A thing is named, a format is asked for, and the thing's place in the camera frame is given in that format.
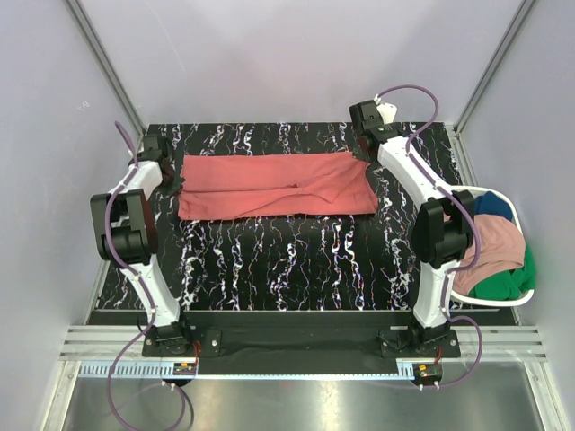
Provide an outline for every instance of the black marble tablecloth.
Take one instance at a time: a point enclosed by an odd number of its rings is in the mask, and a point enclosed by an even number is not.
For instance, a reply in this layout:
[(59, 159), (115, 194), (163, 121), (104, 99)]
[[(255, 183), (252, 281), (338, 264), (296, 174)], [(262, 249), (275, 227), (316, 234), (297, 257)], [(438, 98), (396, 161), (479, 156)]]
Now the black marble tablecloth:
[[(417, 124), (405, 124), (413, 130)], [(310, 154), (349, 151), (350, 124), (154, 125), (172, 140), (173, 167), (185, 154)], [(442, 124), (415, 147), (451, 184), (460, 183)], [(151, 199), (160, 238), (158, 259), (186, 310), (388, 310), (414, 301), (420, 268), (410, 250), (415, 208), (393, 175), (372, 165), (375, 215), (257, 217), (228, 222), (180, 221), (178, 199)], [(96, 309), (136, 310), (141, 303), (116, 269)]]

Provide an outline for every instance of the white backdrop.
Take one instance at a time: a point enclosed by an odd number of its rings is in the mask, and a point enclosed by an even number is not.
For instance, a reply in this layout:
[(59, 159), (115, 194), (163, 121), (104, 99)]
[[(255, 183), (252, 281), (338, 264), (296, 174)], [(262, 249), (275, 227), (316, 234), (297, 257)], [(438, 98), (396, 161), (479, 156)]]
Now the white backdrop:
[(128, 121), (64, 2), (5, 4), (0, 56), (0, 427), (39, 430), (100, 264), (90, 197), (125, 172)]
[[(454, 122), (520, 0), (82, 0), (148, 123), (349, 120), (396, 84)], [(390, 98), (403, 119), (431, 104)]]
[(536, 323), (575, 427), (575, 3), (538, 2), (464, 130), (478, 181), (517, 206), (538, 271)]

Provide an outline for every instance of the shiny floor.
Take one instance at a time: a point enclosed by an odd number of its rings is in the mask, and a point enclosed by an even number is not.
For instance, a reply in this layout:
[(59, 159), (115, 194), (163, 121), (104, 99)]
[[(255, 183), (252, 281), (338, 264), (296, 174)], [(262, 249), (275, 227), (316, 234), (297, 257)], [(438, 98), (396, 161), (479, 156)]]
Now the shiny floor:
[[(451, 381), (464, 367), (446, 365), (445, 372)], [(151, 383), (115, 381), (113, 397), (134, 427), (166, 429), (180, 413), (180, 397), (157, 388), (134, 398)], [(197, 380), (184, 389), (194, 415), (190, 427), (186, 412), (180, 430), (543, 430), (522, 365), (482, 364), (456, 387), (425, 392), (402, 382)], [(124, 429), (110, 414), (105, 380), (78, 380), (64, 429)]]

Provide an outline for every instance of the red cloth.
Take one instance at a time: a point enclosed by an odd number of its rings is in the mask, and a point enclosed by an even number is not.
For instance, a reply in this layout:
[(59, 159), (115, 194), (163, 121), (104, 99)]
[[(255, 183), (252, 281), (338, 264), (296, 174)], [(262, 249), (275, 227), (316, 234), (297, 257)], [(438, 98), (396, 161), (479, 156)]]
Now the red cloth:
[(186, 155), (182, 220), (253, 216), (373, 214), (377, 196), (367, 163), (350, 152), (285, 155)]

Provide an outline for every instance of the white basket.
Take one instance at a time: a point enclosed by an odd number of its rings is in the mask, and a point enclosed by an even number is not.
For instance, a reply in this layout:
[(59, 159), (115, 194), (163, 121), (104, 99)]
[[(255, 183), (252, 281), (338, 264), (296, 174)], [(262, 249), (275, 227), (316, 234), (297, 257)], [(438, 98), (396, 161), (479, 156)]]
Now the white basket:
[[(503, 199), (505, 202), (507, 202), (509, 204), (509, 207), (511, 208), (511, 212), (513, 213), (513, 223), (515, 224), (515, 226), (517, 226), (518, 230), (521, 233), (523, 233), (523, 231), (521, 230), (521, 223), (519, 222), (518, 213), (515, 210), (513, 203), (504, 194), (499, 193), (496, 190), (484, 189), (483, 187), (471, 187), (471, 186), (451, 186), (451, 187), (455, 191), (463, 191), (463, 190), (470, 191), (474, 198), (477, 198), (478, 196), (482, 196), (485, 193), (487, 193), (488, 191), (494, 193), (498, 198)], [(533, 292), (534, 292), (533, 289), (527, 290), (518, 299), (514, 299), (514, 300), (510, 300), (510, 301), (492, 301), (492, 300), (488, 300), (488, 299), (471, 298), (469, 296), (461, 295), (461, 294), (452, 290), (451, 291), (451, 299), (453, 299), (454, 301), (458, 301), (460, 303), (470, 303), (473, 305), (481, 305), (483, 307), (497, 307), (497, 308), (500, 308), (500, 307), (517, 307), (517, 306), (523, 305), (524, 303), (529, 301), (531, 299), (531, 297), (533, 296)]]

